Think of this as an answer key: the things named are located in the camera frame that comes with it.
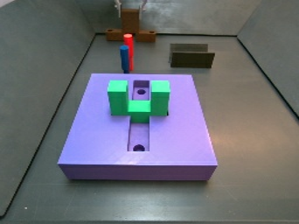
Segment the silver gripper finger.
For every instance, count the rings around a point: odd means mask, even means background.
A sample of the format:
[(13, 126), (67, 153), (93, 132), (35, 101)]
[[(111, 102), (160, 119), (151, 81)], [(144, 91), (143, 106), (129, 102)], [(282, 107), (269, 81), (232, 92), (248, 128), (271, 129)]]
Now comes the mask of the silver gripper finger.
[(145, 11), (145, 5), (147, 5), (147, 0), (141, 0), (141, 3), (139, 5), (139, 10), (143, 12)]
[(115, 0), (115, 8), (117, 11), (117, 16), (121, 17), (121, 1), (120, 0)]

